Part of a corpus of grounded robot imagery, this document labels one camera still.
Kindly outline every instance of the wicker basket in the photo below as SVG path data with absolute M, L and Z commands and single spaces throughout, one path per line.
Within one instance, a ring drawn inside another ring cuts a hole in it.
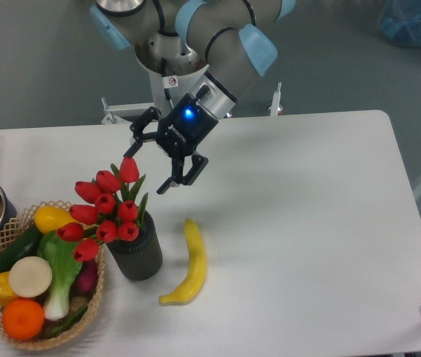
M 60 208 L 69 209 L 71 204 L 64 201 L 58 202 L 41 202 L 39 205 L 34 205 L 31 208 L 25 209 L 22 214 L 18 215 L 17 218 L 12 218 L 6 225 L 4 229 L 0 232 L 0 251 L 5 249 L 12 241 L 14 241 L 20 234 L 28 228 L 28 226 L 33 222 L 33 215 L 38 208 L 43 206 L 55 206 Z M 76 322 L 73 327 L 65 332 L 62 332 L 55 338 L 42 339 L 40 336 L 46 333 L 50 328 L 55 327 L 57 324 L 60 324 L 62 320 L 58 321 L 48 321 L 45 320 L 44 326 L 41 333 L 39 333 L 35 338 L 27 341 L 17 341 L 10 338 L 2 327 L 2 311 L 3 308 L 0 307 L 0 336 L 2 340 L 6 341 L 9 344 L 21 349 L 21 350 L 46 350 L 52 347 L 57 347 L 65 342 L 69 341 L 73 337 L 80 334 L 91 320 L 95 316 L 100 305 L 101 293 L 103 291 L 103 273 L 105 269 L 105 262 L 103 257 L 103 247 L 100 247 L 100 253 L 97 256 L 98 264 L 98 283 L 97 287 L 93 294 L 83 295 L 80 294 L 76 289 L 73 288 L 70 291 L 70 311 L 69 314 L 78 309 L 84 303 L 89 305 L 86 313 L 83 317 Z

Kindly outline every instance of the yellow banana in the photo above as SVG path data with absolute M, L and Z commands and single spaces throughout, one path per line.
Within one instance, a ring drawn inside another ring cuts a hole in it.
M 195 298 L 204 284 L 207 271 L 205 247 L 199 227 L 191 218 L 184 221 L 184 234 L 189 251 L 187 276 L 173 292 L 159 297 L 161 305 L 185 305 Z

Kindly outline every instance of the light blue joint cover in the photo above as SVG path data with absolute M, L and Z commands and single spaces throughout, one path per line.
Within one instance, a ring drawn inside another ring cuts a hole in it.
M 262 77 L 277 59 L 276 47 L 262 31 L 250 24 L 239 31 L 239 37 L 250 62 Z
M 189 29 L 190 21 L 193 19 L 194 13 L 205 2 L 201 0 L 190 0 L 179 9 L 176 16 L 176 32 L 187 43 L 187 30 Z
M 131 44 L 116 27 L 106 18 L 106 16 L 98 9 L 97 5 L 90 8 L 91 19 L 100 30 L 105 40 L 116 50 L 123 50 L 130 47 Z
M 280 9 L 280 15 L 277 18 L 277 21 L 284 17 L 287 13 L 291 13 L 293 7 L 295 7 L 296 0 L 282 0 L 282 7 Z

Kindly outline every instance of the black vase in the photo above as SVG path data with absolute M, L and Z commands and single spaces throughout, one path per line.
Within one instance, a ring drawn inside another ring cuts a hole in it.
M 132 242 L 114 240 L 106 243 L 121 272 L 130 280 L 146 280 L 156 274 L 163 263 L 156 228 L 151 215 L 144 213 L 144 225 Z

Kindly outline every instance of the tulip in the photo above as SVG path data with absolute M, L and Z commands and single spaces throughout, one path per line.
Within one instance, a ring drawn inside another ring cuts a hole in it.
M 95 199 L 102 193 L 101 188 L 93 182 L 78 181 L 75 184 L 75 192 L 87 203 L 93 204 Z
M 133 201 L 125 201 L 118 207 L 118 217 L 122 222 L 133 222 L 138 218 L 138 206 Z
M 70 222 L 57 229 L 57 235 L 66 242 L 78 242 L 83 238 L 83 227 L 80 223 Z
M 121 188 L 120 180 L 108 170 L 98 171 L 97 184 L 106 193 L 116 193 Z
M 134 158 L 124 158 L 120 165 L 120 180 L 127 184 L 139 179 L 139 170 Z
M 103 221 L 97 229 L 97 238 L 102 242 L 112 242 L 118 236 L 118 229 L 113 221 Z
M 118 237 L 131 242 L 138 237 L 138 226 L 134 222 L 125 222 L 118 229 Z
M 79 262 L 94 259 L 98 255 L 100 246 L 93 238 L 85 238 L 74 250 L 74 258 Z
M 113 212 L 115 205 L 116 199 L 111 193 L 102 193 L 94 201 L 95 208 L 102 214 Z
M 70 207 L 70 215 L 86 225 L 94 225 L 98 221 L 98 211 L 93 206 L 73 205 Z

